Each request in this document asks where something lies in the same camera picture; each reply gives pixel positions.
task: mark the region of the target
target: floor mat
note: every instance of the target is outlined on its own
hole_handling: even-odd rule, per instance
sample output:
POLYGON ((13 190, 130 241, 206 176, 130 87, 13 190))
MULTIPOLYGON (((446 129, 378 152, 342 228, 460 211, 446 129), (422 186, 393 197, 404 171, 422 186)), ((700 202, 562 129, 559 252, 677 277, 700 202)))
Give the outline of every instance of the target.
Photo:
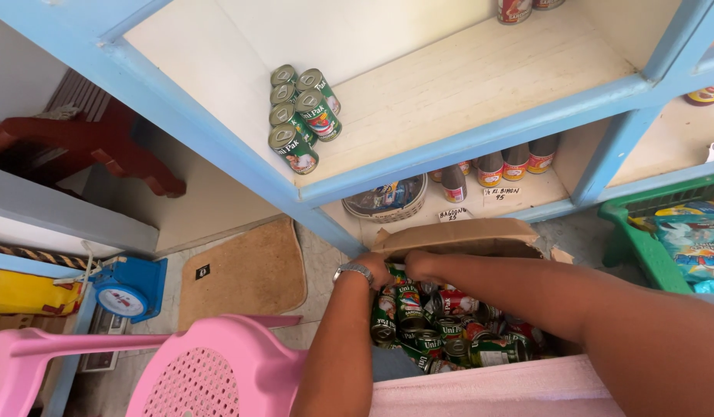
POLYGON ((278 315, 299 307, 306 296, 292 219, 275 220, 184 264, 178 330, 221 314, 278 315))

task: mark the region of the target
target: chair seat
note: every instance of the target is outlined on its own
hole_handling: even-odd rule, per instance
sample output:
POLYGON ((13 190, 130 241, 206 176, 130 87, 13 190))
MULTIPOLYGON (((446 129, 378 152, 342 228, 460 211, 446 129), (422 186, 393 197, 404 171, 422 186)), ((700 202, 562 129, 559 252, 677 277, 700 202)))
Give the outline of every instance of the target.
POLYGON ((242 316, 196 321, 154 354, 127 416, 287 416, 307 351, 242 316))

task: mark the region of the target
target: blue weighing scale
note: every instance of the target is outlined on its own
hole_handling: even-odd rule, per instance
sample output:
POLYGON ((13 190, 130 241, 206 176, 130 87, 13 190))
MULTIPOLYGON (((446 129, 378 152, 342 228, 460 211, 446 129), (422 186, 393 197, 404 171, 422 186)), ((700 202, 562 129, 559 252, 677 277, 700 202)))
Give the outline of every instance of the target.
POLYGON ((89 276, 99 305, 132 324, 156 317, 166 280, 166 259, 143 261, 116 256, 102 262, 102 270, 89 276))

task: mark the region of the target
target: stack of cans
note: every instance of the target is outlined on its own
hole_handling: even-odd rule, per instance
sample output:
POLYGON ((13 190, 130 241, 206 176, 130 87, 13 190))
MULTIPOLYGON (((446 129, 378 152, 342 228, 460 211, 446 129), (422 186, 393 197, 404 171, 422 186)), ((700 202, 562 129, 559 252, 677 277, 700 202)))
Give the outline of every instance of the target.
POLYGON ((313 150, 317 140, 329 142, 341 133, 336 118, 341 103, 316 68, 298 76, 292 65, 285 64, 271 73, 269 81, 269 102, 274 106, 269 112, 269 147, 297 174, 308 174, 318 165, 313 150))
POLYGON ((402 349, 426 374, 549 358, 540 329, 450 285, 416 283, 387 263, 394 281, 380 289, 370 335, 402 349))

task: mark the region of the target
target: wristwatch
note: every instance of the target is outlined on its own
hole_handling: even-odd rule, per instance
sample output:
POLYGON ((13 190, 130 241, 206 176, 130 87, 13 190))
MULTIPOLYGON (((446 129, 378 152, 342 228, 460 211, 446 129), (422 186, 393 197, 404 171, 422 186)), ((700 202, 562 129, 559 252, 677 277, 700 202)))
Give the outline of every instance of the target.
POLYGON ((359 263, 344 263, 340 265, 336 269, 336 273, 334 274, 333 283, 336 283, 336 279, 338 279, 341 273, 344 271, 356 271, 361 273, 362 275, 364 275, 364 278, 367 278, 367 285, 372 286, 372 281, 374 280, 374 278, 372 277, 372 273, 366 266, 360 265, 359 263))

